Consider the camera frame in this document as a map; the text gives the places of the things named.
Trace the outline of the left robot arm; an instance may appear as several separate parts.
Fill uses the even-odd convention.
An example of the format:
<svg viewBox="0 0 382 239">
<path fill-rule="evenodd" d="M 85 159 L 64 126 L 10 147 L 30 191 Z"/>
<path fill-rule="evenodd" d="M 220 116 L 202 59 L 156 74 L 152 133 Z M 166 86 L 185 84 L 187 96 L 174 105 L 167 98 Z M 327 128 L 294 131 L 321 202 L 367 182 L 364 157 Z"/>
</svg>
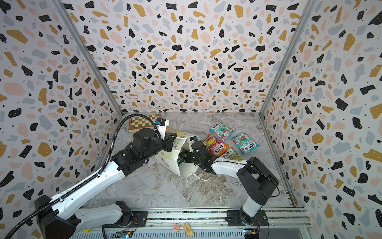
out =
<svg viewBox="0 0 382 239">
<path fill-rule="evenodd" d="M 143 166 L 150 157 L 164 150 L 171 152 L 177 135 L 164 132 L 157 138 L 154 130 L 144 128 L 133 135 L 133 142 L 115 154 L 106 168 L 53 197 L 41 196 L 35 201 L 37 223 L 46 239 L 68 239 L 85 229 L 102 225 L 131 226 L 137 223 L 133 212 L 122 201 L 109 206 L 82 209 L 102 190 Z"/>
</svg>

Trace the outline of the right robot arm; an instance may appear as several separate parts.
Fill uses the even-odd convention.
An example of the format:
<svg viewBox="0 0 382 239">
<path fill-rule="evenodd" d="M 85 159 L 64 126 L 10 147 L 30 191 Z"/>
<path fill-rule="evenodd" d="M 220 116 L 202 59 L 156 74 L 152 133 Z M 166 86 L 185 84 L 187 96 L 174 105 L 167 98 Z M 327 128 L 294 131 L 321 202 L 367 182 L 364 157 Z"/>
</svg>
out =
<svg viewBox="0 0 382 239">
<path fill-rule="evenodd" d="M 193 163 L 212 175 L 225 175 L 240 180 L 248 198 L 234 216 L 227 217 L 230 223 L 251 226 L 258 222 L 256 214 L 278 189 L 278 179 L 258 158 L 237 161 L 219 157 L 213 155 L 200 140 L 193 142 L 191 150 L 182 149 L 178 161 Z"/>
</svg>

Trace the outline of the teal Fox's candy bag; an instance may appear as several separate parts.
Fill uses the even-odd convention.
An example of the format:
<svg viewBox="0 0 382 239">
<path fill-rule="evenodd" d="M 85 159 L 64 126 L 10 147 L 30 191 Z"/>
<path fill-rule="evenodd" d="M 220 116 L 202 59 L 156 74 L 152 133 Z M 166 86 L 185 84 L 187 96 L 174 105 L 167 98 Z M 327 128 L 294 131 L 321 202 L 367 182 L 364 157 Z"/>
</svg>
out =
<svg viewBox="0 0 382 239">
<path fill-rule="evenodd" d="M 218 136 L 221 140 L 228 139 L 234 132 L 234 129 L 218 121 L 211 129 L 210 132 Z"/>
<path fill-rule="evenodd" d="M 245 132 L 239 133 L 231 140 L 236 144 L 236 146 L 244 155 L 257 149 L 260 146 Z"/>
</svg>

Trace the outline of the yellow-green candy bag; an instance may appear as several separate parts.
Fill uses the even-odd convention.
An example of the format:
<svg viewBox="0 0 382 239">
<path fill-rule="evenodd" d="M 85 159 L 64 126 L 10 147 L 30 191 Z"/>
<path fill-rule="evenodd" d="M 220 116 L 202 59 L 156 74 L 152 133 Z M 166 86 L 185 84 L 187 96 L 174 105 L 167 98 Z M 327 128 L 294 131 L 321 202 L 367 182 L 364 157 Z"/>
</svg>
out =
<svg viewBox="0 0 382 239">
<path fill-rule="evenodd" d="M 241 157 L 233 148 L 229 148 L 222 156 L 224 159 L 243 161 L 244 158 Z"/>
</svg>

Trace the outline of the orange Fox's fruits candy bag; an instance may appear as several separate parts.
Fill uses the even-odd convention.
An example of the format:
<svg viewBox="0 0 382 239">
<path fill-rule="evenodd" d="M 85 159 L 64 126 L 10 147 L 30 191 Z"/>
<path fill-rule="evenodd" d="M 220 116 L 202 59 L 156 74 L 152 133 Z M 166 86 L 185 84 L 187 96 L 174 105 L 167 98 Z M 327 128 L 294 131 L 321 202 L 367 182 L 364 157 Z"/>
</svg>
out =
<svg viewBox="0 0 382 239">
<path fill-rule="evenodd" d="M 222 156 L 227 150 L 229 150 L 229 145 L 212 134 L 210 134 L 203 141 L 203 144 L 208 148 L 211 154 L 215 156 Z"/>
</svg>

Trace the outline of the white paper bag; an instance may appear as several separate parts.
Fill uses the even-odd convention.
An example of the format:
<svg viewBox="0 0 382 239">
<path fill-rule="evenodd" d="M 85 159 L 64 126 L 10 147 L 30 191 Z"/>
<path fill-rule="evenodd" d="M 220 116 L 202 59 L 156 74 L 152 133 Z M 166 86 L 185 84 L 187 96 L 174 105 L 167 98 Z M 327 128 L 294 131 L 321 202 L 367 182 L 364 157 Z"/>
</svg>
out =
<svg viewBox="0 0 382 239">
<path fill-rule="evenodd" d="M 175 133 L 177 134 L 177 138 L 174 140 L 172 152 L 166 152 L 162 150 L 155 156 L 155 158 L 167 169 L 185 179 L 190 175 L 194 174 L 199 168 L 199 166 L 195 166 L 193 163 L 182 163 L 178 166 L 177 162 L 179 153 L 185 150 L 192 152 L 189 149 L 189 137 L 197 135 L 177 130 L 175 131 Z"/>
</svg>

